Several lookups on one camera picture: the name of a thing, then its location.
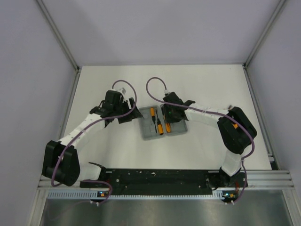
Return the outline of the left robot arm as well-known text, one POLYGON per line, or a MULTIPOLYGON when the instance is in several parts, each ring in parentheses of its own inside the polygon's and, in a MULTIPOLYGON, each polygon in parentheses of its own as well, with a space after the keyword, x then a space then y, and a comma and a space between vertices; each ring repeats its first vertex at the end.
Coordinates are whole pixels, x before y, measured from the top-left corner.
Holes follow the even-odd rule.
POLYGON ((120 124, 141 118, 136 107, 137 97, 124 98, 125 91, 111 89, 105 99, 89 111, 87 117, 73 131, 58 141, 46 144, 42 175, 57 182, 57 185, 72 186, 79 180, 90 180, 95 186, 103 186, 107 176, 102 167, 89 163, 84 167, 79 160, 79 152, 90 139, 106 128, 115 119, 120 124))

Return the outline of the orange utility knife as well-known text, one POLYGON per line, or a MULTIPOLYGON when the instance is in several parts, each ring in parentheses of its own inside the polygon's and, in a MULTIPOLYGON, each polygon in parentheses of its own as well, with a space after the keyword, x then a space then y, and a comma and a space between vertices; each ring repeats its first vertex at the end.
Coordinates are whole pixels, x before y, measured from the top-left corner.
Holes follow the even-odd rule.
POLYGON ((170 132, 171 132, 171 126, 170 126, 170 123, 165 123, 165 128, 166 128, 167 133, 170 133, 170 132))

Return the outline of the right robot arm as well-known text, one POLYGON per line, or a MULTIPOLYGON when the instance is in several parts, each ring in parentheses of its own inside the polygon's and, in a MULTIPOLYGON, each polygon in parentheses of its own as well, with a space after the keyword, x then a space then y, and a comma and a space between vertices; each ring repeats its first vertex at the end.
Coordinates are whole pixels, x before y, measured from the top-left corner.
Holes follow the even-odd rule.
POLYGON ((163 113, 168 123, 186 120, 200 122, 219 130, 227 148, 219 179, 224 186, 235 183, 236 174, 241 169, 242 154, 257 136, 255 127, 243 110, 239 107, 229 110, 204 108, 192 100, 183 102, 175 92, 166 92, 163 100, 163 113))

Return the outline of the grey plastic tool case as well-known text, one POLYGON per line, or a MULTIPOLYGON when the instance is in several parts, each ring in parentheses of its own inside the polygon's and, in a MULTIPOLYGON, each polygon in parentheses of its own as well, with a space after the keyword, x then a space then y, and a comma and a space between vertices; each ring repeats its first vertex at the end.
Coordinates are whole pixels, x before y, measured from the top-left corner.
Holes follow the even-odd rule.
POLYGON ((140 132, 142 135, 143 140, 153 140, 153 139, 158 139, 163 136, 177 136, 177 135, 182 135, 188 132, 188 127, 186 125, 186 122, 184 120, 178 122, 178 123, 170 123, 171 126, 171 132, 167 133, 166 128, 165 128, 165 117, 163 115, 163 105, 153 105, 153 106, 148 106, 148 107, 142 107, 139 108, 140 113, 143 115, 142 118, 139 119, 139 126, 140 126, 140 132), (155 131, 155 126, 152 122, 151 114, 150 114, 150 108, 153 107, 158 111, 158 117, 162 123, 163 131, 164 134, 160 135, 158 133, 158 128, 157 128, 157 117, 156 117, 156 128, 157 132, 155 131))

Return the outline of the orange black screwdriver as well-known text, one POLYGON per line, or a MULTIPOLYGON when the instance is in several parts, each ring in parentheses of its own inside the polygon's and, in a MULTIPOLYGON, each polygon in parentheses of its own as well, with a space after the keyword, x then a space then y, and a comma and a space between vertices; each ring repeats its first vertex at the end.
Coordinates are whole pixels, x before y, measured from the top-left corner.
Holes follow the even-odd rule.
POLYGON ((160 135, 163 135, 164 134, 164 131, 163 131, 163 127, 162 127, 162 123, 158 117, 158 111, 156 110, 156 117, 157 117, 157 128, 158 128, 158 133, 160 135))
POLYGON ((157 132, 155 109, 153 107, 150 108, 150 114, 151 114, 152 122, 153 122, 153 124, 155 126, 155 131, 157 132))

